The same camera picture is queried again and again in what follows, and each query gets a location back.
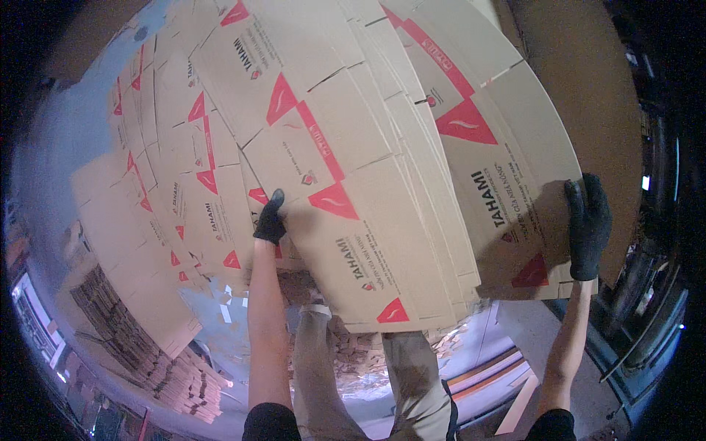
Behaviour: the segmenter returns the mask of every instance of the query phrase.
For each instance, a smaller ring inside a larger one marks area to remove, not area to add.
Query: red triangle print
[[[395,323],[409,322],[407,311],[402,306],[402,301],[399,297],[391,301],[389,305],[383,309],[383,312],[378,315],[378,323]]]
[[[387,15],[388,20],[390,21],[390,24],[393,26],[393,28],[397,29],[398,27],[402,26],[402,20],[399,17],[397,17],[392,11],[387,9],[385,6],[380,5],[380,7],[385,12],[385,15]]]
[[[142,78],[142,75],[137,75],[137,78],[135,78],[132,82],[132,87],[135,90],[140,90],[140,78]]]
[[[223,266],[228,268],[235,268],[240,270],[240,262],[238,262],[238,256],[235,254],[235,250],[228,253],[223,260]]]
[[[135,160],[132,158],[132,151],[128,152],[128,169],[130,171],[135,166]]]
[[[270,198],[267,197],[265,191],[262,188],[252,188],[248,192],[248,196],[258,201],[262,205],[266,204],[270,200]]]
[[[312,207],[321,208],[336,216],[359,220],[358,214],[340,182],[309,196],[309,203]]]
[[[196,101],[193,103],[193,106],[191,107],[191,111],[189,112],[189,122],[193,123],[197,119],[203,118],[203,116],[206,115],[206,109],[205,105],[203,103],[203,92],[196,98]]]
[[[140,73],[138,73],[137,78],[135,78],[132,82],[132,87],[135,90],[140,90],[140,78],[142,78],[142,62],[143,62],[144,58],[145,58],[145,45],[143,44],[140,47]]]
[[[221,20],[221,26],[228,26],[232,23],[237,23],[240,20],[248,18],[250,13],[245,9],[242,0],[238,0],[238,3],[233,6],[228,14]]]
[[[275,82],[275,88],[272,90],[272,97],[270,97],[270,108],[267,110],[266,118],[267,124],[273,125],[296,105],[297,99],[294,97],[294,92],[292,92],[292,88],[285,80],[285,76],[280,73],[280,76],[277,77],[277,82]]]
[[[196,178],[203,184],[203,186],[211,190],[213,194],[218,194],[218,188],[216,188],[216,178],[213,176],[213,170],[199,171],[196,173]]]
[[[532,286],[547,286],[549,280],[546,277],[546,264],[544,256],[537,253],[515,276],[512,281],[513,288],[530,288]]]
[[[436,120],[441,135],[453,136],[475,143],[497,145],[481,112],[470,99],[466,99]]]
[[[152,212],[152,205],[150,205],[150,201],[147,200],[147,196],[142,198],[142,200],[140,201],[140,205],[142,205],[142,208],[144,208],[148,212]]]

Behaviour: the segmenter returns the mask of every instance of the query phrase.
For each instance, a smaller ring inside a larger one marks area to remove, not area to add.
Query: red label
[[[211,140],[211,124],[208,115],[203,116],[203,134],[206,136],[206,153],[208,154],[208,166],[211,170],[216,168],[216,160],[213,157],[213,142]]]
[[[344,177],[343,170],[341,170],[341,166],[338,164],[338,161],[333,156],[333,152],[331,152],[331,147],[329,146],[328,142],[326,141],[326,138],[323,136],[323,132],[321,131],[318,124],[316,123],[316,120],[311,114],[309,106],[307,106],[306,103],[302,101],[297,104],[297,111],[299,112],[301,120],[304,122],[306,129],[309,130],[309,135],[311,135],[311,139],[314,141],[314,144],[316,144],[316,148],[321,157],[323,158],[323,161],[325,162],[328,171],[331,173],[333,180],[335,182],[341,182]]]
[[[240,262],[238,262],[238,256],[235,254],[235,250],[228,253],[223,260],[223,266],[240,270]]]
[[[228,26],[232,23],[239,22],[245,18],[248,18],[250,13],[245,9],[242,0],[238,0],[238,3],[233,6],[228,14],[221,20],[221,26]]]
[[[402,306],[402,301],[399,297],[391,301],[389,305],[383,309],[383,312],[378,315],[378,323],[395,323],[409,322],[407,311]]]
[[[427,54],[429,54],[431,59],[434,60],[434,62],[444,72],[446,77],[451,81],[451,83],[453,83],[463,99],[468,99],[475,93],[473,87],[471,87],[468,80],[466,80],[466,77],[463,76],[458,67],[456,67],[453,61],[451,61],[451,58],[449,58],[448,55],[446,55],[446,53],[434,42],[434,40],[429,38],[426,32],[424,32],[415,22],[410,19],[405,20],[402,24],[402,29],[406,30],[409,36],[412,37]]]
[[[152,212],[152,206],[150,205],[150,201],[147,200],[147,190],[145,189],[145,184],[142,182],[142,176],[140,175],[140,170],[137,168],[137,164],[135,164],[135,160],[133,159],[132,151],[128,152],[128,169],[125,173],[130,171],[131,169],[135,169],[135,175],[137,175],[137,181],[140,183],[140,189],[142,190],[142,194],[145,195],[145,197],[140,201],[140,205],[142,208],[147,210],[148,212]]]
[[[531,286],[548,286],[549,280],[546,276],[546,264],[544,256],[537,253],[515,276],[512,281],[513,288],[529,288]]]
[[[193,102],[193,106],[191,107],[191,111],[189,112],[189,117],[187,118],[187,121],[190,123],[193,123],[199,118],[203,118],[206,115],[206,108],[204,104],[204,99],[203,99],[203,92],[199,94],[198,98],[196,98],[196,101]]]
[[[265,191],[262,188],[252,188],[248,192],[248,196],[258,201],[262,205],[266,204],[270,200],[270,198],[267,197]]]
[[[497,145],[485,119],[470,99],[466,99],[436,120],[441,135],[465,139],[475,143]]]
[[[312,207],[321,208],[336,216],[359,220],[348,195],[340,182],[309,196]]]
[[[140,90],[140,79],[142,78],[142,60],[144,59],[145,56],[145,45],[143,44],[142,47],[140,48],[140,71],[137,74],[137,78],[133,80],[132,82],[132,87],[135,90]]]
[[[296,105],[297,99],[294,96],[294,92],[292,92],[292,88],[285,80],[285,76],[280,73],[270,97],[270,107],[267,110],[266,118],[267,124],[273,125]]]
[[[211,190],[213,194],[218,194],[218,188],[216,188],[216,178],[213,176],[213,170],[199,171],[196,173],[196,178],[203,184],[204,187]]]

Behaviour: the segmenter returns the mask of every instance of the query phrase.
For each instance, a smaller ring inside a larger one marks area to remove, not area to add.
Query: black glove
[[[281,188],[278,188],[272,193],[272,198],[267,202],[263,211],[260,213],[258,226],[255,228],[255,234],[253,234],[253,236],[272,242],[275,245],[280,244],[280,239],[284,236],[286,231],[277,211],[282,207],[283,203],[285,203],[285,192],[282,191]]]
[[[569,202],[569,249],[571,251],[571,277],[574,280],[593,280],[598,277],[598,262],[611,235],[613,215],[608,198],[598,176],[583,174],[586,187],[584,204],[578,182],[564,183],[564,193]]]

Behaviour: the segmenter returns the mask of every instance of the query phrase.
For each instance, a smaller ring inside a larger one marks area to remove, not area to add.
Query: leg
[[[336,390],[326,327],[330,311],[304,306],[294,343],[294,415],[303,440],[368,440]]]
[[[395,424],[389,440],[444,441],[451,400],[439,379],[436,355],[421,332],[383,334],[395,395]]]

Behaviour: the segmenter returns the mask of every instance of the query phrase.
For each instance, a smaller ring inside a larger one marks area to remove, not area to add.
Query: stack of flattened cardboard
[[[478,259],[482,297],[568,297],[563,182],[580,168],[522,56],[462,0],[382,0],[419,76]]]
[[[116,373],[179,413],[189,413],[212,423],[219,410],[220,390],[232,386],[190,348],[168,356],[145,333],[120,300],[100,266],[86,274],[71,290],[102,339],[98,342],[130,375]]]
[[[310,270],[351,332],[446,327],[477,301],[433,116],[375,1],[181,2],[110,97],[120,181],[174,281],[247,290],[283,188],[278,266]]]
[[[561,181],[580,170],[536,77],[467,2],[383,5],[169,10],[111,92],[105,192],[131,198],[170,282],[245,291],[283,188],[277,264],[310,270],[350,332],[454,325],[481,278],[488,297],[568,293]]]
[[[206,107],[264,193],[285,190],[291,240],[348,329],[466,316],[475,259],[429,106],[382,8],[238,1],[215,20],[199,5],[172,24],[215,23],[186,46]]]

